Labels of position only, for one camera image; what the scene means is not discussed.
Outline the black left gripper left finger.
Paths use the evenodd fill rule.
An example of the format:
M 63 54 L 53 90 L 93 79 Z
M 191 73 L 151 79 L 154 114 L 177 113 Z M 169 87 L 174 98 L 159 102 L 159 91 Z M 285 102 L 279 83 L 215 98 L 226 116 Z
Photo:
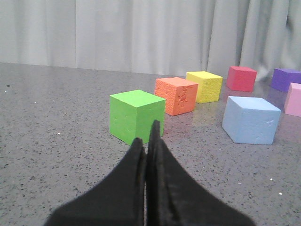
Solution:
M 99 184 L 57 208 L 47 226 L 142 226 L 146 154 L 135 138 L 123 159 Z

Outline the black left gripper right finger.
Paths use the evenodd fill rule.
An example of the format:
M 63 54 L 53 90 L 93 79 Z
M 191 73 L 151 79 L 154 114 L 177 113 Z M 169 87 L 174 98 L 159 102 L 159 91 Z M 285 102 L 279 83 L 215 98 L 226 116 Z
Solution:
M 151 127 L 147 167 L 147 225 L 253 226 L 255 223 L 210 194 L 179 164 L 160 138 L 160 122 Z

